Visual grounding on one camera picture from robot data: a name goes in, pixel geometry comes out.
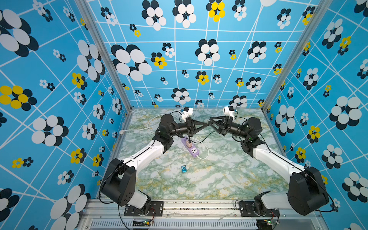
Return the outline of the pink usb charger cube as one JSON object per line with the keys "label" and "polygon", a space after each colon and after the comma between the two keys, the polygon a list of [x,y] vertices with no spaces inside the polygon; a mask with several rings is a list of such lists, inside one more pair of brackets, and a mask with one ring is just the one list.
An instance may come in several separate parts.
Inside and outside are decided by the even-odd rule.
{"label": "pink usb charger cube", "polygon": [[186,139],[185,144],[188,148],[191,148],[193,146],[192,141],[189,139]]}

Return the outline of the purple power strip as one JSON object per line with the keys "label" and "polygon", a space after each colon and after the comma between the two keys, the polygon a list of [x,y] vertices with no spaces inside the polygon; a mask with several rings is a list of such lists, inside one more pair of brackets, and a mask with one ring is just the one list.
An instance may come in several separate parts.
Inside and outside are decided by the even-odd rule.
{"label": "purple power strip", "polygon": [[187,138],[181,138],[181,142],[193,158],[199,156],[200,151],[195,147],[193,142],[189,142],[189,139]]}

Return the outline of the blue mp3 player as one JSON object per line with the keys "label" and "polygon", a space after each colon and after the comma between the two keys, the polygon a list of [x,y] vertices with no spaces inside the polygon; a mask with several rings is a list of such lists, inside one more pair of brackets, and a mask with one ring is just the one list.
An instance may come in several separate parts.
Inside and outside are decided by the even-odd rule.
{"label": "blue mp3 player", "polygon": [[185,166],[185,165],[183,165],[183,166],[181,167],[181,170],[182,170],[182,172],[183,172],[183,173],[187,172],[186,166]]}

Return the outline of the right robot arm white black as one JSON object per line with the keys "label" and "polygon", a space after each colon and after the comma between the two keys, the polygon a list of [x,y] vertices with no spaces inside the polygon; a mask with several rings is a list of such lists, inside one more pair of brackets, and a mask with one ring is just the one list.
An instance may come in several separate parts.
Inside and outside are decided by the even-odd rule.
{"label": "right robot arm white black", "polygon": [[287,192],[263,192],[255,196],[254,212],[265,215],[273,209],[292,209],[306,216],[329,203],[330,197],[319,170],[305,168],[279,153],[273,152],[259,137],[261,121],[251,117],[242,124],[233,122],[230,116],[211,117],[211,126],[221,135],[240,137],[241,148],[249,156],[263,162],[278,173],[287,183]]}

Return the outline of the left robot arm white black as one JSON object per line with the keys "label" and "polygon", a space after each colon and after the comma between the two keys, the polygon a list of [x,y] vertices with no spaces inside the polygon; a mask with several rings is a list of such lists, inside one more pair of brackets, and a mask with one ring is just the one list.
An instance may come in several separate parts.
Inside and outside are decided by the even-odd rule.
{"label": "left robot arm white black", "polygon": [[174,136],[192,137],[211,124],[211,121],[205,123],[190,117],[183,119],[182,123],[176,123],[171,114],[163,115],[152,141],[147,146],[130,157],[123,160],[115,158],[110,162],[98,196],[104,194],[120,207],[129,205],[140,214],[147,214],[151,198],[136,189],[137,174],[170,149]]}

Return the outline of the right green circuit board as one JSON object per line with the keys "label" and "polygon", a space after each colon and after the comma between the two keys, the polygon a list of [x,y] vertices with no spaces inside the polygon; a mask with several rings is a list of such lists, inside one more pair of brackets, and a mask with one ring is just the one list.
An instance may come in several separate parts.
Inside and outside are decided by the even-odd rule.
{"label": "right green circuit board", "polygon": [[257,220],[257,227],[258,230],[272,230],[273,229],[273,225],[272,222],[270,220]]}

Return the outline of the green circuit board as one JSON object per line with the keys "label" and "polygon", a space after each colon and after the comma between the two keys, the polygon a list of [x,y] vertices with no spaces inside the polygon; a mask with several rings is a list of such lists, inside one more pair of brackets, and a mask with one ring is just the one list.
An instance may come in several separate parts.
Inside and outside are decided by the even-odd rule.
{"label": "green circuit board", "polygon": [[152,225],[152,220],[133,220],[133,227],[150,227]]}
{"label": "green circuit board", "polygon": [[272,230],[273,229],[273,225],[272,222],[270,220],[257,220],[257,227],[258,230]]}

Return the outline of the left green circuit board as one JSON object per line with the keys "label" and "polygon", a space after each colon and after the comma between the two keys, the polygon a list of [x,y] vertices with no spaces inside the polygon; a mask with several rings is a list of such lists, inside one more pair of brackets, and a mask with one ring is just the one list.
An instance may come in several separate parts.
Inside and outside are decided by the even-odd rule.
{"label": "left green circuit board", "polygon": [[152,220],[133,220],[133,227],[150,227],[152,225]]}

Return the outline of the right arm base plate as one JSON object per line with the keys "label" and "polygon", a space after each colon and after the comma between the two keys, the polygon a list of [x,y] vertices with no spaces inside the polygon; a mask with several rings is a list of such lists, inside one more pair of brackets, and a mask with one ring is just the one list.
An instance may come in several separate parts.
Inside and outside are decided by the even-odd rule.
{"label": "right arm base plate", "polygon": [[266,211],[261,211],[260,214],[257,214],[253,201],[238,200],[235,203],[235,207],[239,210],[241,217],[260,217],[271,219],[280,216],[280,211],[278,209],[267,209]]}

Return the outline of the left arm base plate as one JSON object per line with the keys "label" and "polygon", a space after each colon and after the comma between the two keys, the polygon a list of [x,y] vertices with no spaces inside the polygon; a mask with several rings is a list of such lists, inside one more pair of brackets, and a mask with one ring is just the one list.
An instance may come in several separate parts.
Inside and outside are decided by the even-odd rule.
{"label": "left arm base plate", "polygon": [[129,205],[125,208],[124,216],[126,217],[161,217],[163,215],[163,201],[149,201],[142,208]]}

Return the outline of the aluminium front rail frame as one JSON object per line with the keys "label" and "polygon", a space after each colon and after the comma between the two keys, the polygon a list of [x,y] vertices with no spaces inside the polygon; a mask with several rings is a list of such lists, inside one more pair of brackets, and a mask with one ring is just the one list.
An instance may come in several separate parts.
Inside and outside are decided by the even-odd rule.
{"label": "aluminium front rail frame", "polygon": [[[319,212],[302,216],[279,209],[277,218],[241,217],[235,200],[163,200],[161,217],[126,217],[125,207],[106,200],[88,203],[79,230],[257,230],[257,220],[270,220],[273,230],[326,230]],[[150,227],[133,227],[133,220],[152,220]]]}

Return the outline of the right aluminium corner post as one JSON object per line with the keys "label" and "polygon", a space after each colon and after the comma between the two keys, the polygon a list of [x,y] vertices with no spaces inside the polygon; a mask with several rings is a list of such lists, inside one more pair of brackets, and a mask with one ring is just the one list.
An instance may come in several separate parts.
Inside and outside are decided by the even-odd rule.
{"label": "right aluminium corner post", "polygon": [[271,88],[271,91],[268,94],[265,103],[262,107],[263,113],[266,113],[267,108],[271,105],[272,101],[276,97],[276,94],[279,91],[281,84],[286,80],[288,74],[290,73],[295,63],[297,62],[300,54],[302,53],[304,46],[309,42],[311,36],[315,32],[316,28],[323,19],[332,2],[333,0],[322,0],[319,2],[316,11],[314,13],[314,16],[310,20],[309,24],[305,27],[300,39],[298,40],[295,48],[293,49],[291,55],[289,56],[287,62],[285,63],[282,73],[277,78],[273,87]]}

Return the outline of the aluminium corner post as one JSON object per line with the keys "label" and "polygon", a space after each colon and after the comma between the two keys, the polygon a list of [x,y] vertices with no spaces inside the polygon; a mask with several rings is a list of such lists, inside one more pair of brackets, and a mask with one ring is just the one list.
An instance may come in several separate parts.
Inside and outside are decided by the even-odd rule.
{"label": "aluminium corner post", "polygon": [[304,46],[309,42],[311,36],[315,32],[316,28],[323,19],[332,2],[333,0],[322,0],[319,2],[316,11],[314,13],[314,16],[310,20],[309,24],[305,27],[300,39],[298,40],[295,48],[293,49],[291,55],[289,56],[287,62],[285,63],[282,73],[277,78],[273,87],[271,88],[271,91],[268,94],[265,103],[262,107],[263,113],[266,113],[267,108],[271,105],[272,101],[276,97],[276,94],[279,91],[281,84],[286,80],[288,74],[290,73],[295,63],[297,62],[300,54],[302,53]]}
{"label": "aluminium corner post", "polygon": [[89,9],[88,3],[87,1],[82,1],[82,0],[76,0],[75,1],[77,4],[77,7],[83,17],[83,19],[85,20],[90,34],[92,36],[92,39],[95,42],[95,45],[98,48],[99,53],[101,54],[102,60],[104,62],[104,65],[107,69],[107,71],[109,72],[113,84],[117,89],[117,92],[119,93],[121,100],[127,110],[127,113],[130,114],[131,110],[132,110],[132,106],[129,102],[129,99],[126,95],[126,93],[124,92],[124,89],[122,87],[122,82],[117,74],[117,71],[113,65],[113,62],[108,54],[108,50],[106,48],[106,46],[104,45],[103,39],[101,34],[99,33],[98,27],[96,22],[93,19],[92,16],[92,11]]}

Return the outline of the left aluminium corner post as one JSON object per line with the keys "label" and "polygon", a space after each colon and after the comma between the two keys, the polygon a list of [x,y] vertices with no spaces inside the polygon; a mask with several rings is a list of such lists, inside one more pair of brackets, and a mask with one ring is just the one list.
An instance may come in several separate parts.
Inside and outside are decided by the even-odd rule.
{"label": "left aluminium corner post", "polygon": [[104,65],[107,69],[107,71],[109,72],[113,84],[117,89],[117,92],[119,93],[121,100],[127,110],[127,113],[130,114],[131,110],[132,110],[132,106],[129,102],[129,99],[126,95],[126,93],[124,92],[124,89],[122,87],[122,82],[117,74],[117,71],[113,65],[113,62],[108,54],[108,50],[106,48],[106,46],[104,45],[103,39],[101,34],[99,33],[98,27],[96,22],[93,19],[92,16],[92,11],[89,9],[88,3],[87,1],[82,1],[82,0],[76,0],[75,1],[77,4],[77,7],[83,17],[83,19],[85,20],[90,34],[92,36],[92,39],[95,42],[95,45],[98,48],[99,53],[101,54],[102,60],[104,62]]}

